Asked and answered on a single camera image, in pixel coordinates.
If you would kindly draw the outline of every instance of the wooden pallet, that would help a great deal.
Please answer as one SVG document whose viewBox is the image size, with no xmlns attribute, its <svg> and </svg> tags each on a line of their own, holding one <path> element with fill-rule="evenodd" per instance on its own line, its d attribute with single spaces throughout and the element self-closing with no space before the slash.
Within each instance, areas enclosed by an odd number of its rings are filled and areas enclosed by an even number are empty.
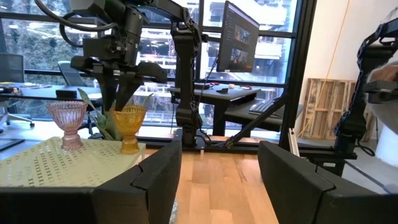
<svg viewBox="0 0 398 224">
<path fill-rule="evenodd" d="M 304 113 L 301 130 L 313 118 L 303 133 L 304 139 L 334 140 L 333 129 L 341 115 L 347 111 L 355 88 L 355 82 L 347 80 L 327 80 L 320 96 L 324 79 L 309 78 L 305 96 Z M 367 133 L 363 140 L 369 140 L 375 123 L 373 114 L 366 110 Z"/>
</svg>

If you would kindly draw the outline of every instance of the white wall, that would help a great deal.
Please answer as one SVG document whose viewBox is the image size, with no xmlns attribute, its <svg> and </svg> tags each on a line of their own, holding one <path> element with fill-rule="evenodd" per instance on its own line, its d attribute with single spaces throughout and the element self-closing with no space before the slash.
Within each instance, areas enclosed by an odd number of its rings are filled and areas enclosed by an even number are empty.
<svg viewBox="0 0 398 224">
<path fill-rule="evenodd" d="M 318 0 L 308 50 L 300 104 L 304 104 L 308 78 L 325 78 L 343 23 L 348 0 Z M 351 0 L 337 46 L 330 79 L 357 80 L 356 53 L 362 41 L 398 6 L 397 0 Z M 301 129 L 302 117 L 295 128 Z"/>
</svg>

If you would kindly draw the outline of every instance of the pink glass vase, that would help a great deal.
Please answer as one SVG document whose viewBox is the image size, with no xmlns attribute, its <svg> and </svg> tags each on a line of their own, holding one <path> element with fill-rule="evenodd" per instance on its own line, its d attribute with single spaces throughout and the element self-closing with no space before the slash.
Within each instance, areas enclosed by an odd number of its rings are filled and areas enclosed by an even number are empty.
<svg viewBox="0 0 398 224">
<path fill-rule="evenodd" d="M 81 148 L 83 143 L 77 131 L 85 118 L 87 104 L 79 101 L 63 101 L 51 103 L 47 105 L 47 109 L 54 118 L 55 124 L 65 132 L 62 137 L 62 149 Z"/>
</svg>

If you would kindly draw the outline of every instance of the floor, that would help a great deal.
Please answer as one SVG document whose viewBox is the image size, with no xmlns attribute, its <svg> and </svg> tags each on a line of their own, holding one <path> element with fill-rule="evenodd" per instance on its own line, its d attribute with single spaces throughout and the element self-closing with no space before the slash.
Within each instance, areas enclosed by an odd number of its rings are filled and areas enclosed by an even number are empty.
<svg viewBox="0 0 398 224">
<path fill-rule="evenodd" d="M 53 122 L 35 122 L 34 129 L 28 123 L 14 122 L 4 125 L 0 144 L 11 138 L 26 139 L 22 144 L 0 152 L 3 160 L 24 149 L 63 132 Z M 151 134 L 153 128 L 144 127 L 140 134 Z M 159 131 L 170 131 L 160 128 Z M 81 130 L 81 137 L 87 138 L 88 131 Z M 333 145 L 333 141 L 304 141 L 307 144 Z M 358 160 L 350 161 L 365 173 L 384 185 L 398 186 L 398 168 L 369 157 L 356 150 Z M 177 192 L 177 223 L 277 223 L 271 202 L 261 180 L 257 157 L 242 154 L 183 154 L 182 173 Z M 350 166 L 345 166 L 343 177 L 379 194 L 386 192 Z"/>
</svg>

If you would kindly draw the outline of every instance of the keyboard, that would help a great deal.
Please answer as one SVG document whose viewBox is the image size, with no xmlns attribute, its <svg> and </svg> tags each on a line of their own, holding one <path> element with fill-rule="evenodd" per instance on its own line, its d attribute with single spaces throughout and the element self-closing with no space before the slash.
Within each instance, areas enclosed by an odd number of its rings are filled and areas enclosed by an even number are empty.
<svg viewBox="0 0 398 224">
<path fill-rule="evenodd" d="M 264 100 L 260 103 L 257 103 L 255 105 L 253 105 L 250 110 L 249 113 L 251 114 L 256 114 L 256 115 L 260 115 L 262 114 L 264 111 L 268 110 L 268 108 L 270 106 L 272 106 L 274 104 L 274 99 L 272 100 Z"/>
</svg>

